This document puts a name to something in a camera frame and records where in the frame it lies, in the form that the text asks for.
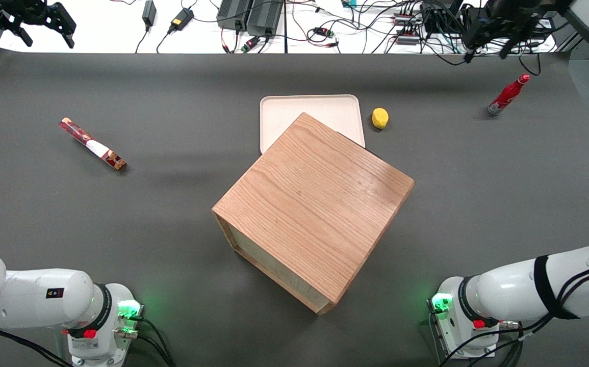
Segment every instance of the white table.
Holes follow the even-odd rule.
[[[376,0],[358,0],[358,9],[361,4],[373,4]],[[217,16],[217,9],[213,4],[219,6],[221,0],[198,0],[192,7],[196,19],[213,21]],[[121,2],[111,2],[110,0],[61,0],[72,18],[77,23],[77,28],[73,36],[75,45],[73,49],[68,48],[59,33],[39,25],[24,25],[27,33],[34,40],[31,47],[27,47],[19,37],[11,32],[6,31],[0,40],[0,47],[23,52],[77,52],[77,53],[133,53],[135,52],[138,41],[145,33],[145,26],[140,16],[145,4],[144,0],[136,0],[131,5],[125,5]],[[183,5],[189,7],[194,0],[183,0]],[[378,2],[378,6],[390,6],[396,2]],[[478,7],[478,0],[466,0],[465,3],[471,3]],[[155,53],[156,46],[166,34],[171,20],[182,9],[182,4],[178,0],[154,0],[157,9],[155,25],[150,29],[149,34],[140,45],[138,52]],[[420,2],[415,3],[414,12],[420,9]],[[336,19],[336,16],[351,18],[350,9],[333,10],[336,16],[330,15],[324,10],[315,12],[315,2],[294,3],[288,0],[288,37],[294,39],[304,39],[305,36],[301,28],[295,23],[296,19],[304,31],[318,27],[328,20]],[[385,11],[382,16],[392,16],[401,8],[390,9]],[[362,24],[369,24],[376,16],[383,11],[382,8],[371,8],[360,19]],[[385,37],[384,32],[394,32],[401,27],[395,27],[392,30],[393,19],[379,19],[371,30],[356,31],[345,25],[337,23],[333,27],[336,37],[339,40],[339,49],[343,54],[361,54],[363,49],[365,53],[370,53],[376,49],[376,46]],[[284,21],[281,16],[278,23],[278,34],[284,35]],[[162,54],[222,54],[224,53],[221,40],[220,28],[217,23],[203,23],[201,21],[191,21],[182,31],[172,33],[162,43],[160,52]],[[224,31],[224,39],[229,47],[235,43],[235,32],[232,30]],[[434,52],[440,54],[451,53],[448,40],[441,35],[434,35],[437,39],[432,39],[432,43],[441,43],[446,46],[425,46],[424,54]],[[239,35],[238,49],[250,39],[247,33]],[[284,37],[275,37],[269,41],[269,44],[262,53],[282,54],[285,51]],[[383,42],[375,53],[383,53],[389,47],[387,40]],[[554,37],[549,37],[544,44],[533,49],[533,52],[547,52],[555,48]],[[464,52],[458,41],[457,49]],[[499,46],[492,46],[486,52],[496,53]],[[401,46],[394,45],[390,49],[391,54],[418,54],[421,51],[420,46]],[[337,53],[337,48],[316,47],[308,42],[299,42],[288,40],[288,52],[292,54],[333,54]]]

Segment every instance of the green light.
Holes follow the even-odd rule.
[[[453,296],[448,293],[437,293],[432,296],[431,302],[435,311],[446,312],[448,311],[450,304],[453,302]]]
[[[140,312],[140,303],[136,300],[120,301],[117,304],[117,315],[124,318],[131,318],[131,316],[138,316]]]

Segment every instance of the gray mat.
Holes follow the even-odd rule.
[[[589,121],[567,62],[542,56],[543,74],[493,119],[485,107],[521,74],[516,58],[0,50],[0,256],[129,286],[182,366],[436,365],[425,298],[443,279],[589,245]],[[317,93],[357,96],[367,148],[416,181],[319,318],[236,255],[210,211],[260,154],[260,99]],[[380,133],[375,107],[391,116]],[[63,132],[64,116],[126,172]],[[589,365],[589,318],[525,344],[519,365]],[[0,365],[49,364],[0,339]],[[161,361],[136,342],[127,365]]]

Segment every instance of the lemon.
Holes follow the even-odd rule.
[[[385,109],[381,109],[381,107],[375,109],[371,114],[371,122],[373,122],[374,126],[377,128],[385,128],[388,121],[390,121],[390,114],[388,114]]]

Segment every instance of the wooden box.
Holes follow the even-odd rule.
[[[415,182],[307,114],[213,207],[232,248],[321,315]]]

